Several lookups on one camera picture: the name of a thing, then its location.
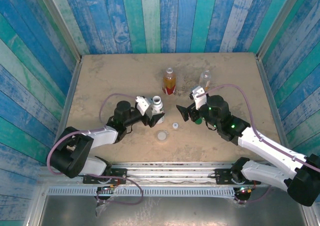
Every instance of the beige tabletop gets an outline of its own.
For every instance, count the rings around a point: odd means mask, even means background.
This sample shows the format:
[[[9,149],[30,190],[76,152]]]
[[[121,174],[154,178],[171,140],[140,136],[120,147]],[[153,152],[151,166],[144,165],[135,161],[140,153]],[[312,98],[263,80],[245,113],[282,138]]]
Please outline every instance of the beige tabletop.
[[[176,92],[162,92],[162,77],[166,68],[177,74]],[[99,109],[112,93],[131,96],[161,97],[165,120],[150,128],[139,122],[133,132],[116,144],[106,144],[91,150],[92,154],[110,162],[176,162],[176,161],[228,161],[239,157],[261,160],[256,154],[224,141],[217,132],[207,129],[204,122],[196,125],[184,122],[176,105],[189,106],[188,95],[199,83],[201,72],[210,70],[210,87],[236,84],[246,93],[252,107],[255,124],[260,132],[279,142],[275,123],[258,72],[253,53],[173,53],[173,54],[110,54],[86,55],[76,86],[67,125],[79,130],[100,128]],[[240,92],[223,88],[216,92],[229,104],[231,113],[249,121],[249,113]],[[105,121],[114,115],[117,102],[127,100],[111,98],[102,111]],[[172,124],[178,123],[178,129]],[[161,143],[157,131],[166,130],[168,138]]]

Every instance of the blue wooden wall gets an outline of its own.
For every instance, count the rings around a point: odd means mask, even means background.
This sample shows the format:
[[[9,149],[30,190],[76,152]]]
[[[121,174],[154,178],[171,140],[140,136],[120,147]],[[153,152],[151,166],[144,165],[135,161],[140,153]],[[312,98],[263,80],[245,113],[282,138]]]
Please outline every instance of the blue wooden wall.
[[[286,0],[53,0],[81,55],[257,52]]]
[[[263,58],[292,149],[320,155],[320,0],[297,0]]]
[[[23,224],[76,65],[42,0],[0,0],[0,225]]]

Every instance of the plastic bottle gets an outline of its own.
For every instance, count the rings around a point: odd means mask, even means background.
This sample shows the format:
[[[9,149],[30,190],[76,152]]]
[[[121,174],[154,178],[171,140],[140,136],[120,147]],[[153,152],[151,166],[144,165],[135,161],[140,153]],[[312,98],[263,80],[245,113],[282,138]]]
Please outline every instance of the plastic bottle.
[[[204,89],[204,91],[208,91],[211,80],[211,73],[209,70],[206,70],[201,73],[199,85]]]
[[[164,104],[162,103],[161,98],[159,96],[154,96],[152,99],[152,102],[153,102],[152,115],[158,115],[158,114],[162,114],[165,112]],[[164,120],[165,120],[165,116],[160,118],[159,121],[157,122],[157,124],[163,123]]]
[[[162,90],[166,95],[171,95],[176,91],[176,74],[174,70],[169,67],[163,76]]]

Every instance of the bottle cap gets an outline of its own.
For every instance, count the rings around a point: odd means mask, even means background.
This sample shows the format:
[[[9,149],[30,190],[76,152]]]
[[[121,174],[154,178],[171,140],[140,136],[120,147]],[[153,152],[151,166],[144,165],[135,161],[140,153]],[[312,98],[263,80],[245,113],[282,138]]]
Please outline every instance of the bottle cap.
[[[177,128],[179,127],[179,124],[178,124],[177,122],[174,122],[174,123],[172,124],[172,127],[173,127],[174,129],[177,129]]]
[[[196,121],[195,121],[195,124],[196,125],[200,125],[202,123],[202,118],[198,118]]]
[[[174,70],[173,70],[171,67],[169,67],[169,68],[166,70],[166,72],[167,72],[168,74],[172,74],[172,73],[174,72]]]
[[[204,74],[203,74],[204,78],[205,79],[209,78],[209,74],[210,74],[209,70],[204,71]]]

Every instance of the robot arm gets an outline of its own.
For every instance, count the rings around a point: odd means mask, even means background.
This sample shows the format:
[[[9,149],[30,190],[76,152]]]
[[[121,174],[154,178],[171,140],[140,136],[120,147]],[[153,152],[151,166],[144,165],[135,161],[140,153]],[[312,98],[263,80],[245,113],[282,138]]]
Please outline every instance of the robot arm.
[[[79,132],[73,127],[67,127],[59,140],[68,134],[79,133],[69,136],[56,147],[50,158],[50,165],[71,179],[78,175],[105,175],[108,162],[89,156],[90,150],[118,143],[126,134],[132,132],[132,125],[138,122],[152,128],[165,115],[164,113],[152,115],[151,103],[145,97],[138,96],[135,101],[134,107],[131,107],[128,101],[118,102],[114,115],[99,130]],[[131,127],[130,132],[127,132],[127,127]]]
[[[184,121],[189,117],[193,122],[202,118],[206,125],[213,126],[224,140],[258,154],[275,166],[259,164],[249,158],[240,158],[231,168],[234,180],[243,182],[245,178],[270,184],[286,190],[298,203],[311,206],[320,193],[320,173],[295,159],[320,168],[320,157],[314,154],[306,157],[257,132],[277,149],[292,155],[293,159],[287,157],[260,140],[248,122],[231,115],[228,103],[221,96],[209,96],[204,92],[203,88],[198,86],[190,94],[194,103],[188,108],[176,106]]]

